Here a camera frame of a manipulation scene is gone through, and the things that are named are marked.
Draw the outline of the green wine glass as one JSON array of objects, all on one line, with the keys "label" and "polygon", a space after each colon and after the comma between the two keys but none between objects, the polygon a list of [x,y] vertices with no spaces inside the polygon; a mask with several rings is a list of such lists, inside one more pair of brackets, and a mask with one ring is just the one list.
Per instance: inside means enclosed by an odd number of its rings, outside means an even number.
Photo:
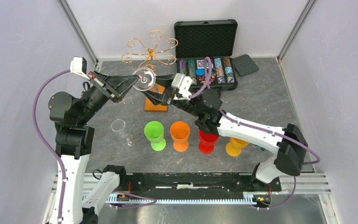
[{"label": "green wine glass", "polygon": [[158,121],[150,121],[144,127],[144,134],[155,151],[162,151],[166,147],[164,127]]}]

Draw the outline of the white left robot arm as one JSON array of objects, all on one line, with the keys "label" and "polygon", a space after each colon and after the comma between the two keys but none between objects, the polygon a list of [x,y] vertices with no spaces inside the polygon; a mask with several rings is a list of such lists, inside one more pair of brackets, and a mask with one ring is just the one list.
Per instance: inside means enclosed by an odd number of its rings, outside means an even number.
[{"label": "white left robot arm", "polygon": [[99,213],[114,190],[123,190],[128,178],[123,166],[107,165],[97,185],[83,198],[85,169],[95,130],[91,118],[109,101],[119,102],[137,82],[135,75],[106,76],[89,73],[92,86],[80,98],[67,92],[54,94],[49,102],[50,120],[56,128],[53,155],[58,163],[58,186],[51,224],[96,224]]}]

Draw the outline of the red wine glass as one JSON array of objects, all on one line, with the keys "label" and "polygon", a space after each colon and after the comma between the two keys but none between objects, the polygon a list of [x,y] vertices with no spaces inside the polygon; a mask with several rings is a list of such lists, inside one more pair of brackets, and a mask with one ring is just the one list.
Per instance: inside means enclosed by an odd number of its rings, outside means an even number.
[{"label": "red wine glass", "polygon": [[203,154],[211,154],[214,150],[215,143],[217,142],[219,136],[215,134],[208,134],[199,130],[199,150]]}]

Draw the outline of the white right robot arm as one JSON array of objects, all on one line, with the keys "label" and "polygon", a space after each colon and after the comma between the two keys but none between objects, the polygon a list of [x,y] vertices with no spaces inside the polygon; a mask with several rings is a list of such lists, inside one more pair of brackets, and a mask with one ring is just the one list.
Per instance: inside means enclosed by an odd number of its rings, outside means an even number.
[{"label": "white right robot arm", "polygon": [[265,189],[282,175],[299,176],[308,144],[300,128],[268,126],[238,118],[221,110],[222,101],[214,89],[201,88],[195,96],[190,92],[190,77],[176,73],[140,78],[143,92],[154,105],[173,105],[195,117],[196,126],[207,134],[243,140],[270,151],[273,156],[256,166],[250,178],[255,190]]}]

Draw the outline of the orange wine glass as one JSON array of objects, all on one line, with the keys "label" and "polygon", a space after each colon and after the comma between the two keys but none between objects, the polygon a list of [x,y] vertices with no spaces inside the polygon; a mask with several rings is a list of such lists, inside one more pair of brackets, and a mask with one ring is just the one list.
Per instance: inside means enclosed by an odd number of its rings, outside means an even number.
[{"label": "orange wine glass", "polygon": [[170,134],[173,140],[173,147],[178,152],[184,152],[188,149],[190,127],[183,121],[177,121],[170,127]]}]

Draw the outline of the clear wine glass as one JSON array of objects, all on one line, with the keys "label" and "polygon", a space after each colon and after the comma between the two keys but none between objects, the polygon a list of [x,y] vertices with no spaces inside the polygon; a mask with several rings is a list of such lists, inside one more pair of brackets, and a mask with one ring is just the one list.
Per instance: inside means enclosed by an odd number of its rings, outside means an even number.
[{"label": "clear wine glass", "polygon": [[154,87],[156,83],[156,75],[154,71],[148,67],[139,67],[132,73],[136,78],[136,82],[133,85],[138,91],[148,91]]},{"label": "clear wine glass", "polygon": [[127,146],[132,146],[131,135],[127,124],[122,119],[115,119],[111,125],[112,132]]}]

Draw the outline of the yellow wine glass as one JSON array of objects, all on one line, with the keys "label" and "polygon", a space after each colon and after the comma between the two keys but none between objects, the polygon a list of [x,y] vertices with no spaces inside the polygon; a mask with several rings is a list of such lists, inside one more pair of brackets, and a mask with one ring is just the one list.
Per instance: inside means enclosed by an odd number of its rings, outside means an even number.
[{"label": "yellow wine glass", "polygon": [[229,142],[226,144],[226,153],[232,157],[236,157],[241,154],[242,149],[247,147],[249,142],[243,141],[237,138],[230,137]]}]

